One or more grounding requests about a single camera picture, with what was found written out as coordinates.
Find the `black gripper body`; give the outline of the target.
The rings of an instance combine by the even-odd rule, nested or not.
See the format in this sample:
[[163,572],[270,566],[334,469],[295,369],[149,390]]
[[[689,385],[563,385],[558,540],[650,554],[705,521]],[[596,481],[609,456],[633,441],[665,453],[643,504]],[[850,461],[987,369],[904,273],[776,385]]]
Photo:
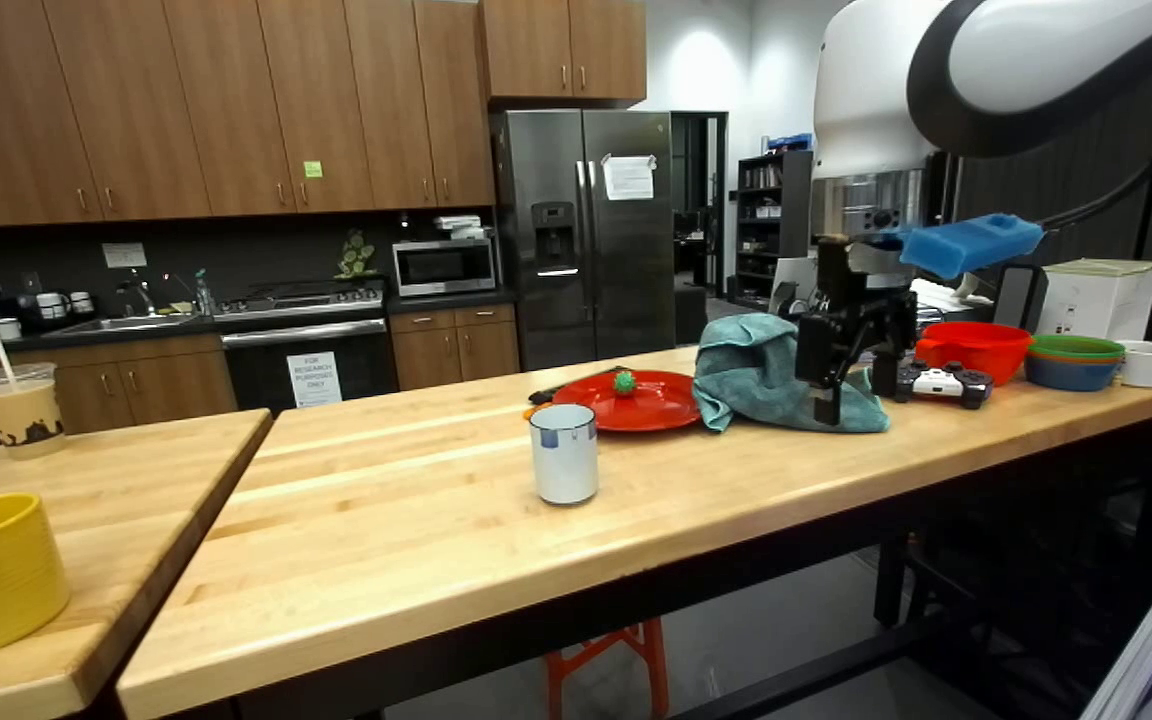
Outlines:
[[899,362],[917,340],[914,273],[892,244],[820,239],[816,295],[796,316],[796,375],[811,386],[811,414],[841,419],[843,379],[862,357],[875,397],[896,390]]

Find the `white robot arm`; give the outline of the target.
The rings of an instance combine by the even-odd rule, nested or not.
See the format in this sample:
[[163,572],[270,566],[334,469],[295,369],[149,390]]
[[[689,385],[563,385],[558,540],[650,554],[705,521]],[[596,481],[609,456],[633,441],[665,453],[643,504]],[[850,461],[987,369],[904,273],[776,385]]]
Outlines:
[[[907,176],[933,152],[1016,154],[1104,107],[1152,70],[1152,0],[850,0],[816,62],[816,185]],[[820,425],[843,419],[862,353],[879,357],[875,390],[914,344],[914,290],[867,289],[862,244],[914,273],[965,273],[1029,256],[1062,218],[983,210],[951,222],[896,218],[816,253],[820,300],[801,319],[796,375]]]

